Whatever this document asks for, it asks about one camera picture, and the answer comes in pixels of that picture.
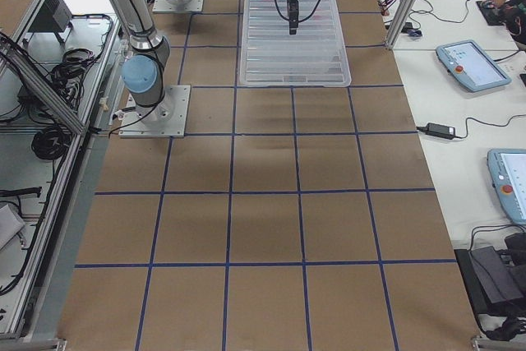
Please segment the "aluminium side rail frame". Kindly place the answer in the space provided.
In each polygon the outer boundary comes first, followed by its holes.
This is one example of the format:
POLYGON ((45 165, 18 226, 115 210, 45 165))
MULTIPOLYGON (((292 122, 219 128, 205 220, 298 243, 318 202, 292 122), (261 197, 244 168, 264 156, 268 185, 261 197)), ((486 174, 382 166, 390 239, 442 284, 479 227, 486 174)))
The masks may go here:
POLYGON ((1 337, 30 328, 59 218, 120 24, 106 0, 64 0, 69 37, 28 32, 44 0, 1 0, 1 337))

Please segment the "clear plastic box lid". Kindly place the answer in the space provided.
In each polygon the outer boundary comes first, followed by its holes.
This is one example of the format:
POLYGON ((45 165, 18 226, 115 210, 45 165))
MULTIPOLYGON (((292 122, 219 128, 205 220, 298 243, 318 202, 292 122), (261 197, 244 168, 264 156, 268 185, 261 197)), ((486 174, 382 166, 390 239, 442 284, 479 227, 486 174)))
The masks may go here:
POLYGON ((336 0, 300 0, 303 18, 290 35, 279 17, 285 1, 244 0, 238 80, 241 85, 324 86, 350 85, 344 36, 336 0))

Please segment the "upper teach pendant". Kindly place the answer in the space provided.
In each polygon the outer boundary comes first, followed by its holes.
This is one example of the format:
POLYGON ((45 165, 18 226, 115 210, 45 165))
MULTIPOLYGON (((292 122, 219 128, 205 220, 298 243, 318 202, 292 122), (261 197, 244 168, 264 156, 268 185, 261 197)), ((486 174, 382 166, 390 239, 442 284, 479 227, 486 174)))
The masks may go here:
POLYGON ((510 77, 473 40, 468 39, 436 48, 445 69, 469 92, 480 92, 511 83, 510 77))

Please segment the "black laptop bag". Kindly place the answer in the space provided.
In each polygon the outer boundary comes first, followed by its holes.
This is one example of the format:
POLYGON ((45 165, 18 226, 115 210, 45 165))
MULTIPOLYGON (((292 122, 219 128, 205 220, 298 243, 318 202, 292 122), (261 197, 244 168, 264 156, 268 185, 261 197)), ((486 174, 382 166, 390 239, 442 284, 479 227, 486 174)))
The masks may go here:
POLYGON ((525 252, 482 247, 454 254, 474 314, 525 316, 525 252))

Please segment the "teach pendant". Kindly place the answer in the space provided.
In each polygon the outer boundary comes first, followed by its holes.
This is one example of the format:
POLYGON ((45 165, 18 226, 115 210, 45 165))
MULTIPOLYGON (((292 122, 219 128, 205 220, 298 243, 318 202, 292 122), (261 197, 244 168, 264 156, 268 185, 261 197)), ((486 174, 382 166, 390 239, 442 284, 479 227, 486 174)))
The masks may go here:
POLYGON ((525 150, 489 150, 487 167, 506 216, 515 224, 525 225, 525 150))
POLYGON ((445 69, 469 92, 480 92, 511 83, 510 77, 473 40, 468 39, 436 48, 445 69))

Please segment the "person at desk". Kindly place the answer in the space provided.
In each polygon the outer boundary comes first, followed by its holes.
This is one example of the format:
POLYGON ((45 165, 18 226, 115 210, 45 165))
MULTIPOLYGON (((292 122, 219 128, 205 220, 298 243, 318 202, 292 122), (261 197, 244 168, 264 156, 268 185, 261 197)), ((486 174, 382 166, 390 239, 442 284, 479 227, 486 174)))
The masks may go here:
POLYGON ((504 21, 512 39, 525 49, 525 0, 490 0, 504 21))

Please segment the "black power adapter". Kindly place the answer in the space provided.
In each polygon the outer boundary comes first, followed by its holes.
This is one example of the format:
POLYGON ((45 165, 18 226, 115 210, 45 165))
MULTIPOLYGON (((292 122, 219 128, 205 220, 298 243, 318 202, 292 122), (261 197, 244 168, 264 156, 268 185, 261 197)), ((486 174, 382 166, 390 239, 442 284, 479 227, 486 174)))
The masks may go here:
POLYGON ((446 140, 453 140, 456 138, 454 127, 433 122, 427 124, 426 134, 428 136, 439 137, 446 140))

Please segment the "grey electronics box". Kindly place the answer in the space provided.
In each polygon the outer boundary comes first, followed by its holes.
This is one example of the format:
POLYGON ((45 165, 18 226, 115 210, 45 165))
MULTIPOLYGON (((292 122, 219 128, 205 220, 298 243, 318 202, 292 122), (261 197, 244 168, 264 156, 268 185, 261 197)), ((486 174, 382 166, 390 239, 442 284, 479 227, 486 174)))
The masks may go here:
POLYGON ((72 12, 64 0, 44 0, 28 32, 53 33, 60 44, 64 44, 69 37, 62 37, 67 29, 72 29, 72 12))

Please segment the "lower teach pendant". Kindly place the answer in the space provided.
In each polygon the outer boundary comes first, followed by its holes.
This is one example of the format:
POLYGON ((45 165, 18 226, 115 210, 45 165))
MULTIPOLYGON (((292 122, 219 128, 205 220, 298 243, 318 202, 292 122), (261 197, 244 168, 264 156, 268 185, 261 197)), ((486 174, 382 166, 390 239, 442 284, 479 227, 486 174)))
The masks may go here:
POLYGON ((515 224, 525 225, 525 150, 489 150, 487 167, 506 216, 515 224))

